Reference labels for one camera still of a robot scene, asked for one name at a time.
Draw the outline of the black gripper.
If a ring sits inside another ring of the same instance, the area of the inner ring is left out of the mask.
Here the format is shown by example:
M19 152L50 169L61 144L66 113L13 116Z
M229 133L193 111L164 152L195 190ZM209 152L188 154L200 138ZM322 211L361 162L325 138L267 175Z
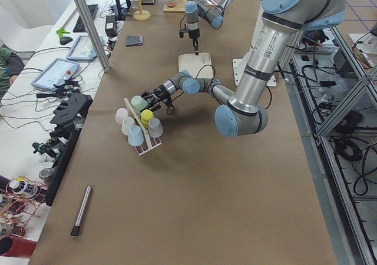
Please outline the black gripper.
M166 106L172 105L171 93L164 85L159 85L152 92L145 90L141 97L147 101L146 109L152 112L159 110L162 102Z
M193 42L193 48L195 55L199 54L199 42L198 38L200 37L200 27L198 24L185 24L185 27L183 29L180 29L179 31L180 38L184 37L185 33L188 33L189 38L192 39Z

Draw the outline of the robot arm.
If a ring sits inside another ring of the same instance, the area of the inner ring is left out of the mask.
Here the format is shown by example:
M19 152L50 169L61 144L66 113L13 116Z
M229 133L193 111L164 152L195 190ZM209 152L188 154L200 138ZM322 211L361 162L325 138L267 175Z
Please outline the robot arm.
M292 35L340 24L346 0L261 0L261 5L263 28L235 91L216 79L194 78L184 70L153 91L144 91L143 109L155 111L162 105L172 106L172 95L178 90L191 95L206 92L219 102L214 120L222 135L235 137L262 131L268 115L258 101Z
M219 29L223 23L226 9L234 0L219 0L214 8L208 8L202 0L188 0L184 7L184 17L178 31L180 38L188 34L192 40L194 54L199 54L200 24L199 18L206 21L213 29Z

